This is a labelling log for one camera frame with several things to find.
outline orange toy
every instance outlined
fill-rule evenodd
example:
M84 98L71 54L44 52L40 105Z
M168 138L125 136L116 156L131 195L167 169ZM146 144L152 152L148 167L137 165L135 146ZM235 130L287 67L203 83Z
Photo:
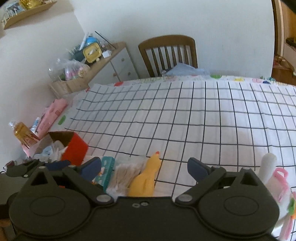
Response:
M137 176L131 183L128 196L129 197L151 197L154 192L154 177L160 169L161 160L159 159L159 151L151 156L146 163L144 171Z

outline plastic bottle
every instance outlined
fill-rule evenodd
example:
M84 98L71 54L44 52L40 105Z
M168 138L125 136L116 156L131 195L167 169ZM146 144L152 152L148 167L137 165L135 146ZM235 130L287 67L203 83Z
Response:
M39 141L39 138L23 122L11 121L9 125L13 128L15 137L27 148Z

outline wall shelf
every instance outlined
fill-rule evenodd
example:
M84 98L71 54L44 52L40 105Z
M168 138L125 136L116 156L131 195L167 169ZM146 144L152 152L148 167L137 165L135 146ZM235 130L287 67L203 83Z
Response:
M10 26L12 26L13 24L29 17L29 16L32 16L34 14L37 14L37 13L40 13L42 11L45 11L45 10L48 10L49 8L51 8L57 1L53 1L53 0L50 0L40 6L37 6L35 8L32 8L32 9L29 9L29 10L26 10L26 11L23 11L23 12L20 12L18 13L17 15L15 16L12 16L12 17L9 17L9 18L5 18L5 15L2 19L2 26L3 26L3 29L8 29Z

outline wooden chair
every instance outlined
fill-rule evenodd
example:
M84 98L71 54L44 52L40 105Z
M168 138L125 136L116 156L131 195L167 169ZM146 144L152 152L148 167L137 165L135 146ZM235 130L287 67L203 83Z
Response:
M165 56L166 56L166 61L167 61L168 68L169 69L172 68L172 65L170 63L170 57L169 57L167 46L171 47L174 66L177 65L174 46L177 46L178 61L180 63L185 63L185 64L189 64L188 53L187 53L187 48L186 48L186 46L189 46L190 47L190 53L191 53L191 59L192 59L192 66L197 68L197 57L196 57L196 48L195 48L194 39L191 38L191 37L185 36L185 35L164 35L164 36L159 36L159 37L155 37L155 38L145 40L144 42L139 44L139 50L140 50L142 58L143 58L143 60L145 62L145 65L146 65L146 68L147 68L147 70L149 72L150 77L155 77L155 74L154 74L152 65L150 63L150 60L148 58L148 55L147 55L146 51L151 50L157 74L158 74L158 76L160 76L161 71L159 70L159 64L158 64L157 59L156 59L154 48L158 48L158 54L159 54L161 68L162 68L162 70L164 70L165 69L165 64L164 64L163 55L162 55L162 52L161 52L161 49L160 49L161 47L165 48ZM181 54L180 46L182 46L184 48L184 57L185 57L184 62L182 60L182 54Z

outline red box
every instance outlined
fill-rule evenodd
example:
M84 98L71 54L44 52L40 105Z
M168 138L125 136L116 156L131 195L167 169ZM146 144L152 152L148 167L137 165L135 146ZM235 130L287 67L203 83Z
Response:
M33 157L35 154L42 153L45 147L55 141L60 141L65 147L68 147L62 155L61 161L68 160L72 165L81 165L89 147L80 136L73 131L48 132L41 141L30 147L27 151L28 153L24 151L28 156Z

